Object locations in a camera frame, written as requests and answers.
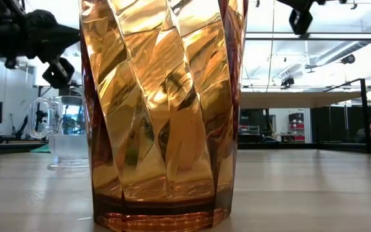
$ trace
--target drinking glass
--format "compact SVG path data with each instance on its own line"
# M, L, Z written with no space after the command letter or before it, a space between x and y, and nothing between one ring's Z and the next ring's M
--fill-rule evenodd
M57 159L48 169L88 167L88 145L82 97L39 97L31 102L28 132L36 139L48 138Z
M81 0L93 219L196 231L231 212L248 0Z

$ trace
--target desk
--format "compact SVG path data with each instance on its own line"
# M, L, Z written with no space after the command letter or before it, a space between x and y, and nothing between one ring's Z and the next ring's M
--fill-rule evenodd
M371 232L371 160L315 150L239 151L231 218L210 232ZM50 154L0 155L0 232L105 232L88 170Z

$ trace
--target ceiling pipe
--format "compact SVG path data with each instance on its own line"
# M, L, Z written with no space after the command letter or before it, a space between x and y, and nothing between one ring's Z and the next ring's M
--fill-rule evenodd
M364 32L371 32L371 26L369 26ZM309 67L316 68L318 66L327 65L334 61L338 61L341 58L361 48L364 48L369 44L371 44L371 41L343 42L339 44L338 46L334 47L333 49L329 50L328 52L324 53L323 55L320 55L318 57L313 57L313 58L305 58L301 62L309 60ZM299 76L300 73L302 73L301 69L302 69L301 64L293 64L285 68L283 71L281 71L277 76L275 76L275 78L278 78L278 77L284 78L286 75L293 75L296 78Z
M366 32L371 32L371 26L369 26ZM316 66L323 66L326 64L330 64L334 61L338 61L341 58L359 50L367 45L371 44L371 41L354 41L354 42L343 42L330 51L320 55L314 60L314 64Z

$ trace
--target clear glass pitcher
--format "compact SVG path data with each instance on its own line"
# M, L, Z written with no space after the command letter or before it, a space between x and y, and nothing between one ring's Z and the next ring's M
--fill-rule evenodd
M31 102L28 133L36 139L48 138L50 152L58 157L48 169L88 167L82 97L39 97Z

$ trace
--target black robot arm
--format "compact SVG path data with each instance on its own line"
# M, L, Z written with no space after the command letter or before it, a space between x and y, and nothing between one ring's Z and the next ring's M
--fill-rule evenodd
M26 14L17 0L0 0L0 57L7 68L15 68L16 57L38 57L50 64L43 78L53 88L67 87L74 67L61 54L79 40L79 30L59 25L50 12Z
M326 1L339 1L340 4L346 4L347 0L277 0L291 8L293 11L289 17L289 23L293 32L296 35L303 35L307 33L309 26L313 20L310 14L310 8L313 2L319 5L324 5Z

